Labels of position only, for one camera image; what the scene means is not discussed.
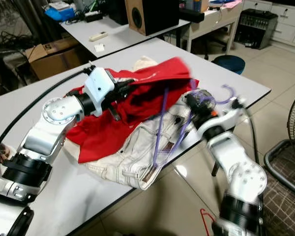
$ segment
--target white table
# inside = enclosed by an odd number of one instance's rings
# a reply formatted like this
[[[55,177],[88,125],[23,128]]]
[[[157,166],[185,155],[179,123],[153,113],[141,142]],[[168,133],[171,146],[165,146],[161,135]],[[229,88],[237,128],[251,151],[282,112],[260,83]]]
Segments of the white table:
[[[122,49],[131,47],[135,44],[144,42],[156,36],[162,35],[166,32],[179,30],[181,27],[188,24],[190,24],[190,22],[179,20],[178,25],[150,34],[148,36],[144,36],[130,29],[129,25],[121,26],[109,17],[104,17],[102,20],[89,23],[84,21],[73,23],[70,25],[67,25],[66,23],[61,23],[61,26],[97,58],[100,58],[111,53],[120,51]],[[90,36],[101,32],[107,32],[108,36],[94,42],[89,41]],[[104,51],[95,51],[94,45],[98,43],[104,44]]]
[[[191,42],[193,39],[227,25],[231,25],[230,38],[226,47],[226,54],[228,54],[235,37],[242,7],[243,3],[240,3],[232,9],[222,7],[219,11],[208,10],[205,12],[203,21],[200,23],[191,23],[188,31],[183,36],[183,38],[187,40],[187,51],[191,52]]]
[[[200,80],[199,87],[211,92],[216,99],[229,96],[229,92],[221,88],[223,84],[232,86],[236,94],[244,96],[247,106],[270,92],[270,89],[256,82],[157,38],[98,59],[94,63],[96,66],[109,67],[117,71],[131,69],[134,62],[142,55],[157,62],[172,57],[182,58],[190,67],[193,78]],[[0,134],[7,124],[43,90],[84,67],[85,65],[74,68],[0,96]],[[72,88],[81,86],[85,79],[86,75],[77,76],[47,95],[16,124],[5,138],[4,143],[16,148],[26,132],[39,119],[44,102],[50,98],[61,97]],[[219,106],[217,110],[220,111],[223,107]],[[192,142],[178,148],[170,161],[178,158],[199,141],[195,131],[191,133],[191,136],[193,137]],[[129,193],[131,189],[131,187],[105,181],[95,176],[84,166],[79,166],[69,153],[61,151],[54,162],[50,182],[36,201],[30,205],[35,216],[27,235],[65,235],[90,218],[99,215],[115,201]]]

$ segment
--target table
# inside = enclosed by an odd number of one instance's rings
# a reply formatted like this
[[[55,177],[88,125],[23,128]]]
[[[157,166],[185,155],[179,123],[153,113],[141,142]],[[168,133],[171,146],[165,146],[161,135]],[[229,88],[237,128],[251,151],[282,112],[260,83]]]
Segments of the table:
[[[183,38],[187,40],[187,51],[191,52],[191,42],[193,39],[205,35],[211,31],[231,25],[230,38],[226,47],[226,54],[229,53],[239,21],[243,3],[238,4],[232,9],[222,7],[221,10],[208,10],[205,18],[200,23],[191,23]]]
[[[236,94],[244,96],[247,106],[251,106],[270,92],[269,88],[157,38],[98,59],[94,64],[116,71],[131,69],[134,62],[142,55],[157,62],[172,57],[182,58],[190,67],[193,78],[200,80],[199,86],[211,92],[219,100],[228,97],[228,91],[221,88],[223,84],[232,86]],[[0,134],[7,124],[43,90],[85,66],[71,69],[0,96]],[[27,131],[39,119],[42,106],[48,99],[63,96],[72,88],[81,86],[86,78],[86,75],[77,76],[52,91],[12,128],[4,143],[16,148]],[[219,111],[223,108],[225,105],[217,106]],[[192,142],[179,147],[170,157],[170,162],[200,141],[195,130],[189,135]],[[53,164],[53,173],[48,185],[36,201],[30,205],[35,216],[29,227],[28,236],[68,234],[132,191],[131,187],[105,181],[95,176],[85,166],[78,165],[72,156],[73,154],[65,150],[59,153]]]
[[[190,24],[188,21],[179,20],[179,24],[159,32],[144,36],[129,28],[129,25],[119,25],[109,17],[104,17],[102,20],[93,21],[86,23],[80,21],[67,25],[66,23],[61,23],[60,25],[68,31],[74,38],[76,38],[84,47],[86,47],[91,53],[93,53],[97,58],[107,56],[111,53],[120,51],[122,49],[131,47],[138,43],[150,40],[151,38],[157,37],[164,33],[172,30],[176,30],[177,34],[177,45],[180,46],[180,32],[183,26]],[[94,42],[89,41],[89,37],[101,32],[107,32],[108,36],[96,40]],[[96,52],[94,45],[98,43],[103,43],[105,50],[102,52]]]

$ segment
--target blue stool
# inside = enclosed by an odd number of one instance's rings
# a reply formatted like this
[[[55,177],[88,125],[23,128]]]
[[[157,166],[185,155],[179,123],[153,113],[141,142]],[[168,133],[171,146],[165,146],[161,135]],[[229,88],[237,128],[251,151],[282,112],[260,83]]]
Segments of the blue stool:
[[[212,61],[212,63],[217,64],[225,69],[228,69],[238,75],[240,75],[245,68],[245,61],[240,57],[232,55],[219,56]]]

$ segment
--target red cloth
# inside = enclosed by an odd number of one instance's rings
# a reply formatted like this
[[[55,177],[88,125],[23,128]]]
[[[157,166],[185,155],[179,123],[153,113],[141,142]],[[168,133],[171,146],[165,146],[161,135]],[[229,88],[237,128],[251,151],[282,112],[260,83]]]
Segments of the red cloth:
[[[169,88],[166,110],[191,90],[189,70],[179,58],[135,72],[111,69],[110,72],[114,78],[136,79],[132,83],[136,88],[124,101],[114,104],[121,121],[115,121],[109,111],[104,111],[98,118],[85,117],[67,133],[68,139],[80,145],[79,163],[116,153],[140,122],[160,113],[166,87]]]

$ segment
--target white paper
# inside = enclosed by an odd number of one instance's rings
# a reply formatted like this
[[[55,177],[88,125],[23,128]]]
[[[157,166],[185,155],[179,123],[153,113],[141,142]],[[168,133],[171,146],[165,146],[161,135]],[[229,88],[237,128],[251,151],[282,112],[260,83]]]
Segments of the white paper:
[[[103,43],[98,43],[94,45],[94,49],[97,53],[103,52],[105,50]]]

